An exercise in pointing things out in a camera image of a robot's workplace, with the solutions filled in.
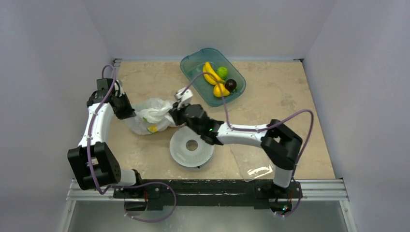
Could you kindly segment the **white plastic bag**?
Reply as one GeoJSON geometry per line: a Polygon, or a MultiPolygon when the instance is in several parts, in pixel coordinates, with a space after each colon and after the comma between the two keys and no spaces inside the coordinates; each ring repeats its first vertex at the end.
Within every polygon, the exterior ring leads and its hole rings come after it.
{"type": "Polygon", "coordinates": [[[138,135],[149,135],[175,127],[175,122],[169,114],[173,101],[160,98],[150,98],[143,103],[135,104],[136,115],[124,120],[128,128],[138,135]]]}

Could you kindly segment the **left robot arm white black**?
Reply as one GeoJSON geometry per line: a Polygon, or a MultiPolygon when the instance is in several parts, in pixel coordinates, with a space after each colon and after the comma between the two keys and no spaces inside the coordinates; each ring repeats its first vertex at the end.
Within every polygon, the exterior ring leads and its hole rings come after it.
{"type": "Polygon", "coordinates": [[[125,187],[133,198],[144,193],[144,184],[139,181],[138,172],[122,169],[108,147],[106,140],[111,120],[128,119],[136,115],[122,88],[122,83],[113,78],[97,80],[97,90],[87,101],[88,121],[84,135],[76,148],[70,149],[68,161],[82,190],[100,187],[125,187]]]}

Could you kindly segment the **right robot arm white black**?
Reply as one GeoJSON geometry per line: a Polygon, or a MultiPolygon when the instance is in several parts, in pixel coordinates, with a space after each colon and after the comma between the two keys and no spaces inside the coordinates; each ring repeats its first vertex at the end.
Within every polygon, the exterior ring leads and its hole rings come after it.
{"type": "Polygon", "coordinates": [[[272,119],[257,126],[229,125],[210,118],[199,104],[178,108],[174,103],[169,114],[176,125],[186,125],[209,145],[249,145],[261,148],[275,166],[272,192],[279,197],[291,189],[290,182],[302,147],[302,138],[284,123],[272,119]]]}

